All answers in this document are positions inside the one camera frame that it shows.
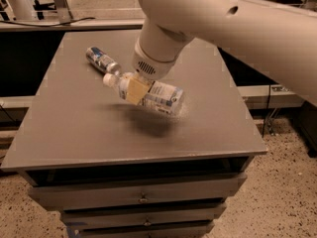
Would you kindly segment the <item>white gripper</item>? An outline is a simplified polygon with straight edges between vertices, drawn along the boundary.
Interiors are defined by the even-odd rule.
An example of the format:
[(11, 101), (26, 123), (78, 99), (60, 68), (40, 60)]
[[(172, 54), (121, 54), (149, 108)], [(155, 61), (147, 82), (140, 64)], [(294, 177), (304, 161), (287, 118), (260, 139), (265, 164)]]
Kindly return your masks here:
[(126, 100), (137, 105), (150, 90), (149, 80), (159, 80), (165, 77), (177, 61), (184, 42), (163, 41), (160, 43), (138, 39), (135, 44), (132, 65), (142, 77), (132, 76), (129, 79)]

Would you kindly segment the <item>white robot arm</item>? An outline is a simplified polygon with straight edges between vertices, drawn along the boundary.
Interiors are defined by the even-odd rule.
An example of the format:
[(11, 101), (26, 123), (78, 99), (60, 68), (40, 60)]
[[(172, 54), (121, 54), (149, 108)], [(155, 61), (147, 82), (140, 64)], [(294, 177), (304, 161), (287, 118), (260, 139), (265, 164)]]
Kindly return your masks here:
[(317, 15), (265, 0), (138, 0), (146, 15), (132, 65), (168, 74), (193, 39), (209, 42), (317, 105)]

